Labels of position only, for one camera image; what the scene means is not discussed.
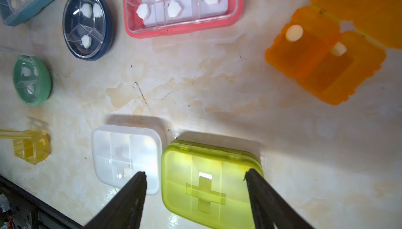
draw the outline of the lime green pill box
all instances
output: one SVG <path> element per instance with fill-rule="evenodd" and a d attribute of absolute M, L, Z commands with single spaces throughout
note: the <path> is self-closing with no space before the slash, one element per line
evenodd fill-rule
<path fill-rule="evenodd" d="M 176 140 L 162 155 L 162 200 L 167 209 L 218 229 L 253 229 L 244 175 L 257 158 L 245 151 Z"/>

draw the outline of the cross symbol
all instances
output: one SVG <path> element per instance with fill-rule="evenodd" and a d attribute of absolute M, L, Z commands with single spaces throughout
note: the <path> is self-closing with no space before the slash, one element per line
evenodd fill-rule
<path fill-rule="evenodd" d="M 186 194 L 198 198 L 198 210 L 200 212 L 211 213 L 211 202 L 225 205 L 226 194 L 216 192 L 211 189 L 212 179 L 200 176 L 199 185 L 195 186 L 186 183 Z"/>

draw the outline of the green round pill box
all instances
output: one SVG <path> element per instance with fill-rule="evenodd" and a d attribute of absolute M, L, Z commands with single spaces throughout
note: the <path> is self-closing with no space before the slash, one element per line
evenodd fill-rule
<path fill-rule="evenodd" d="M 19 55 L 17 57 L 13 81 L 18 96 L 29 106 L 37 106 L 44 102 L 52 88 L 48 68 L 35 56 Z"/>

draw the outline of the table surface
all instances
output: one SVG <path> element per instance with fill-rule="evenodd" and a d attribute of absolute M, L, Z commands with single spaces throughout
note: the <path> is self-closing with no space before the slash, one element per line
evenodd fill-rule
<path fill-rule="evenodd" d="M 55 0 L 18 27 L 0 26 L 0 45 L 33 52 L 51 71 L 40 106 L 17 97 L 16 54 L 0 51 L 0 126 L 40 123 L 52 153 L 33 166 L 0 141 L 0 173 L 85 224 L 118 189 L 94 172 L 91 132 L 103 124 L 158 126 L 175 137 L 257 155 L 265 179 L 316 228 L 399 228 L 402 223 L 402 52 L 349 101 L 331 106 L 264 60 L 294 11 L 308 0 L 244 0 L 230 27 L 137 40 L 124 29 L 98 61 L 79 60 L 62 33 L 67 0 Z M 161 193 L 147 196 L 142 228 L 204 228 L 170 213 Z"/>

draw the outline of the pill box lid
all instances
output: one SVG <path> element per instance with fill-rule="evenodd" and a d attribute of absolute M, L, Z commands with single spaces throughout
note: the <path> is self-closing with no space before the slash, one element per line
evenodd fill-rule
<path fill-rule="evenodd" d="M 255 228 L 245 173 L 263 171 L 251 153 L 176 140 L 162 155 L 169 211 L 212 228 Z"/>
<path fill-rule="evenodd" d="M 388 48 L 402 49 L 402 0 L 310 0 Z"/>
<path fill-rule="evenodd" d="M 103 125 L 92 133 L 95 172 L 105 184 L 122 188 L 137 172 L 147 176 L 147 194 L 160 188 L 162 141 L 149 128 Z"/>

